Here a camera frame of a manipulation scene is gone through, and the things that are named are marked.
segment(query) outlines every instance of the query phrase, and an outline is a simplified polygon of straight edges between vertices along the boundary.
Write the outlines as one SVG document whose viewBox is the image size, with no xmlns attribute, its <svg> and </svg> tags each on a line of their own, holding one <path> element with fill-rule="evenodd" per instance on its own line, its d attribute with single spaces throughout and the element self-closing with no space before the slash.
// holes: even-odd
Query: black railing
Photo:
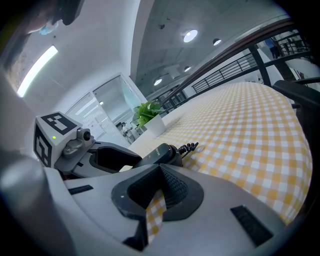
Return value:
<svg viewBox="0 0 320 256">
<path fill-rule="evenodd" d="M 199 93 L 211 86 L 214 86 L 224 80 L 229 80 L 229 78 L 232 78 L 237 74 L 254 67 L 257 67 L 257 63 L 253 55 L 249 53 L 208 75 L 207 77 L 193 85 L 192 88 L 196 93 Z"/>
<path fill-rule="evenodd" d="M 231 57 L 235 56 L 238 53 L 248 49 L 249 47 L 254 46 L 255 44 L 266 40 L 270 37 L 276 36 L 280 33 L 287 31 L 292 31 L 296 29 L 293 21 L 290 18 L 282 19 L 276 21 L 272 24 L 269 24 L 265 27 L 260 28 L 259 30 L 247 35 L 241 40 L 237 41 L 223 52 L 219 53 L 216 57 L 211 59 L 209 62 L 204 64 L 201 68 L 196 70 L 192 75 L 190 75 L 185 81 L 183 81 L 173 92 L 176 94 L 181 92 L 184 88 L 189 86 L 191 83 L 195 82 L 197 79 L 207 74 L 210 70 L 222 64 L 223 62 L 229 60 Z M 162 101 L 162 105 L 169 100 L 169 96 Z"/>
<path fill-rule="evenodd" d="M 218 54 L 214 59 L 210 60 L 195 73 L 190 75 L 184 82 L 173 88 L 167 96 L 163 96 L 161 100 L 158 97 L 158 101 L 165 112 L 169 113 L 202 93 L 257 70 L 259 70 L 262 78 L 262 80 L 259 80 L 259 83 L 261 82 L 267 86 L 271 86 L 269 74 L 267 72 L 267 67 L 270 66 L 275 66 L 284 80 L 295 80 L 286 61 L 305 58 L 313 63 L 314 57 L 312 56 L 309 44 L 299 33 L 291 34 L 278 40 L 276 39 L 277 35 L 294 29 L 294 25 L 289 19 L 277 21 L 261 28 Z M 276 59 L 264 63 L 258 52 L 259 48 L 257 44 L 268 38 L 272 38 L 279 54 Z M 195 90 L 194 95 L 188 98 L 184 96 L 183 89 L 185 87 L 210 72 L 210 70 L 214 69 L 216 66 L 245 50 L 249 50 L 250 53 L 207 75 L 192 86 Z"/>
<path fill-rule="evenodd" d="M 311 50 L 310 45 L 299 33 L 294 33 L 274 41 L 279 46 L 278 49 L 280 49 L 282 57 Z"/>
</svg>

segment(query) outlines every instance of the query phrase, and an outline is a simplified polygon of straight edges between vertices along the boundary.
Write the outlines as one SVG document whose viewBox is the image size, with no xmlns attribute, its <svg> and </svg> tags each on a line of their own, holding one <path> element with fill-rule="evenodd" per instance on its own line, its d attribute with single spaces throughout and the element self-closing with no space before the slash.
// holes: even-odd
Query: person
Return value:
<svg viewBox="0 0 320 256">
<path fill-rule="evenodd" d="M 272 53 L 272 57 L 273 59 L 277 59 L 279 57 L 279 52 L 278 49 L 275 45 L 275 42 L 272 40 L 272 38 L 268 38 L 266 40 L 264 40 L 265 44 L 269 47 L 271 53 Z"/>
<path fill-rule="evenodd" d="M 129 141 L 130 144 L 132 144 L 135 141 L 135 137 L 131 132 L 132 127 L 127 128 L 125 122 L 121 123 L 121 126 L 122 126 L 122 131 L 123 131 L 126 139 Z"/>
</svg>

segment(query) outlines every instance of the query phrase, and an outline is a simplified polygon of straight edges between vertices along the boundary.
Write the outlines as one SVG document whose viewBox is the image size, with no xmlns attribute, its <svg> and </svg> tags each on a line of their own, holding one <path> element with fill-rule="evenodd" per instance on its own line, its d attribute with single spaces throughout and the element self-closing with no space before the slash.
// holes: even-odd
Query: green plant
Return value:
<svg viewBox="0 0 320 256">
<path fill-rule="evenodd" d="M 153 100 L 148 101 L 147 103 L 141 103 L 140 106 L 134 108 L 133 121 L 137 120 L 139 123 L 138 128 L 144 126 L 155 116 L 162 114 L 163 111 L 160 110 L 161 106 L 159 103 L 154 103 Z"/>
</svg>

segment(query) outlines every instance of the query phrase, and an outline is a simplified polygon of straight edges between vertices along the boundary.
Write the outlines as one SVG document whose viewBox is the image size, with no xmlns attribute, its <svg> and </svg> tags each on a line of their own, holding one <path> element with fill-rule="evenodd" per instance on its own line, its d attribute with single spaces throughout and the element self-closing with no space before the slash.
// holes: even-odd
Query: ceiling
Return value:
<svg viewBox="0 0 320 256">
<path fill-rule="evenodd" d="M 147 97 L 187 77 L 195 69 L 184 72 L 185 67 L 195 67 L 212 52 L 222 51 L 230 39 L 283 14 L 272 0 L 155 0 L 133 76 L 135 83 Z M 198 30 L 198 35 L 185 43 L 183 38 L 191 30 Z M 222 40 L 217 46 L 213 45 L 215 38 Z M 175 79 L 167 74 L 173 65 L 180 75 Z M 157 78 L 162 82 L 154 86 Z"/>
<path fill-rule="evenodd" d="M 65 112 L 77 99 L 116 73 L 130 74 L 139 4 L 140 0 L 85 0 L 72 24 L 65 26 L 59 21 L 57 29 L 47 35 L 37 31 L 31 34 L 11 72 L 11 84 L 16 90 L 50 46 L 58 50 L 23 98 L 35 115 L 55 110 Z"/>
</svg>

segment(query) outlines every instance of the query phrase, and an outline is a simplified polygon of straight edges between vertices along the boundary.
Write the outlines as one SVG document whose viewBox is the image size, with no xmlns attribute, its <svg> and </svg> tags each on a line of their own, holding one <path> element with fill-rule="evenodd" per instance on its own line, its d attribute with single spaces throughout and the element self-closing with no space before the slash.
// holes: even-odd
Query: yellow checkered tablecloth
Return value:
<svg viewBox="0 0 320 256">
<path fill-rule="evenodd" d="M 288 99 L 252 82 L 221 85 L 163 118 L 167 130 L 148 131 L 129 149 L 146 156 L 161 143 L 199 142 L 183 159 L 187 169 L 229 180 L 271 207 L 285 223 L 299 212 L 309 189 L 312 159 Z M 162 222 L 159 191 L 147 208 L 149 242 Z"/>
</svg>

